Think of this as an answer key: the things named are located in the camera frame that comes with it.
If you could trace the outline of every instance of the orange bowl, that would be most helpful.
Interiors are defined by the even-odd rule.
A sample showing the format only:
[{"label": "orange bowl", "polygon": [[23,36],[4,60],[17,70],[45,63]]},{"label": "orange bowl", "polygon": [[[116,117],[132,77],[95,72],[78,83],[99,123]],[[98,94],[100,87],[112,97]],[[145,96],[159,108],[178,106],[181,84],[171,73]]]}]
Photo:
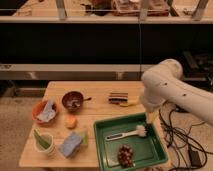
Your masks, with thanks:
[{"label": "orange bowl", "polygon": [[[41,102],[37,103],[37,104],[33,107],[33,109],[32,109],[32,113],[31,113],[32,119],[33,119],[33,121],[36,122],[37,124],[49,123],[49,122],[51,122],[51,121],[55,118],[55,117],[54,117],[54,118],[51,119],[49,122],[43,122],[43,121],[37,119],[37,115],[39,115],[39,114],[43,111],[43,109],[44,109],[44,107],[45,107],[46,104],[47,104],[47,100],[41,101]],[[52,108],[53,108],[53,110],[55,110],[55,112],[56,112],[56,114],[57,114],[58,111],[59,111],[59,109],[58,109],[58,106],[57,106],[57,104],[56,104],[55,102],[54,102]]]}]

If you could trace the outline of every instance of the black wall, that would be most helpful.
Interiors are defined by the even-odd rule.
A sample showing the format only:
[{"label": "black wall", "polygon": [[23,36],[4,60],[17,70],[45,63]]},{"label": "black wall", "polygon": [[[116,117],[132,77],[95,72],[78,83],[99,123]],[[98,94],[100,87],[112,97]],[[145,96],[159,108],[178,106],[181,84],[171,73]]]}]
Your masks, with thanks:
[{"label": "black wall", "polygon": [[213,51],[213,25],[0,24],[1,63],[157,63]]}]

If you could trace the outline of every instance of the cable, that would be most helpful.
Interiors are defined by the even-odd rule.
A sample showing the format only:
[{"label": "cable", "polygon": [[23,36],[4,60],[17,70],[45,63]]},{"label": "cable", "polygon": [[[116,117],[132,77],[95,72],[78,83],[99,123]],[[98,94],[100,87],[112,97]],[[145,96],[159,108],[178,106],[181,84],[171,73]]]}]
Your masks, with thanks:
[{"label": "cable", "polygon": [[189,131],[188,131],[187,135],[189,135],[189,134],[191,133],[192,127],[204,125],[205,123],[206,123],[206,122],[201,122],[201,123],[198,123],[198,124],[191,125],[190,128],[189,128]]},{"label": "cable", "polygon": [[178,159],[178,166],[175,166],[174,164],[173,164],[173,166],[174,166],[175,168],[180,167],[180,156],[179,156],[179,154],[178,154],[178,152],[177,152],[177,149],[176,149],[175,147],[173,147],[173,146],[171,146],[171,147],[172,147],[172,149],[175,151],[176,156],[177,156],[177,159]]},{"label": "cable", "polygon": [[[206,165],[207,161],[208,161],[208,158],[207,158],[208,152],[204,150],[204,148],[202,147],[202,145],[198,141],[196,141],[195,139],[193,139],[192,137],[189,136],[190,131],[191,131],[193,126],[202,125],[204,123],[191,125],[190,128],[189,128],[189,132],[188,132],[189,134],[186,134],[186,132],[184,130],[182,130],[181,128],[172,126],[172,117],[171,117],[171,115],[172,115],[173,112],[174,112],[174,109],[171,110],[170,113],[169,113],[169,123],[166,123],[166,121],[163,119],[162,114],[161,114],[161,110],[159,110],[159,118],[160,118],[160,120],[162,122],[164,131],[168,135],[172,136],[172,137],[170,137],[170,141],[169,141],[169,143],[171,144],[170,146],[179,151],[182,159],[184,160],[184,163],[186,164],[186,167],[178,166],[178,167],[174,167],[174,168],[170,169],[170,171],[173,171],[173,170],[196,170],[196,169],[200,169],[200,168],[204,167]],[[200,152],[202,152],[204,154],[204,161],[201,164],[201,166],[198,166],[198,167],[190,166],[189,167],[187,165],[187,162],[186,162],[182,152],[180,151],[180,148],[177,146],[177,143],[174,141],[174,135],[177,138],[179,138],[180,140],[182,140],[188,146],[191,146],[191,147],[197,149],[198,151],[200,151]]]},{"label": "cable", "polygon": [[139,63],[140,63],[139,80],[141,80],[141,76],[142,76],[142,29],[141,29],[141,23],[140,23],[140,16],[138,16],[138,28],[139,28]]}]

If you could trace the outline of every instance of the green tray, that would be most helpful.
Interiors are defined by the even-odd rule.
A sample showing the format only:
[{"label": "green tray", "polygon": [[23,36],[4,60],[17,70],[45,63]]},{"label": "green tray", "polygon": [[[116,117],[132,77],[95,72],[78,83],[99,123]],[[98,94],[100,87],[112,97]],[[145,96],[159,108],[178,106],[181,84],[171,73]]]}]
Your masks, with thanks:
[{"label": "green tray", "polygon": [[[163,145],[152,124],[146,137],[129,136],[113,141],[105,140],[106,136],[135,130],[137,125],[145,125],[145,121],[145,114],[138,113],[94,123],[100,170],[129,171],[150,167],[168,160]],[[124,144],[128,144],[133,149],[133,167],[123,168],[118,163],[117,152],[119,147]]]}]

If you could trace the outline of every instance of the blue sponge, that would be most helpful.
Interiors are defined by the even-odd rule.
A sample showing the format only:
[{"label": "blue sponge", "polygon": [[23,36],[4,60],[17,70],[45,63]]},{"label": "blue sponge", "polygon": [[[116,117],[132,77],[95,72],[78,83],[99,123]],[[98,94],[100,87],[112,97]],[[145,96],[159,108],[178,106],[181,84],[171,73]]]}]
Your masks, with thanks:
[{"label": "blue sponge", "polygon": [[77,147],[82,143],[82,138],[75,132],[71,133],[59,147],[59,151],[65,157],[71,157]]}]

